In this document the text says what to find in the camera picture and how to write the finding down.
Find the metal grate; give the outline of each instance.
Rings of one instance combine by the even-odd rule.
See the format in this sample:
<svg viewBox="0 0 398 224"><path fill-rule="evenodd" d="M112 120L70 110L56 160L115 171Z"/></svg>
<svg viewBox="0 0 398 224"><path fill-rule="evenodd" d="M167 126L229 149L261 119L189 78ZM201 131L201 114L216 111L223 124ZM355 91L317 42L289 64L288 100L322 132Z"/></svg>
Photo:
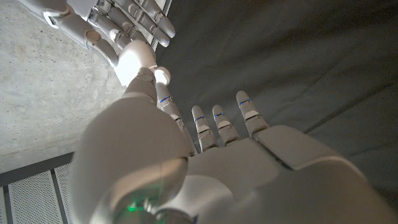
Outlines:
<svg viewBox="0 0 398 224"><path fill-rule="evenodd" d="M0 187L0 224L7 224L6 204L4 203L4 191Z"/></svg>
<svg viewBox="0 0 398 224"><path fill-rule="evenodd" d="M58 186L60 188L63 207L65 208L65 213L67 214L68 223L73 224L69 196L70 164L55 168L54 170L55 176L57 177Z"/></svg>
<svg viewBox="0 0 398 224"><path fill-rule="evenodd" d="M50 171L9 185L13 224L62 223Z"/></svg>

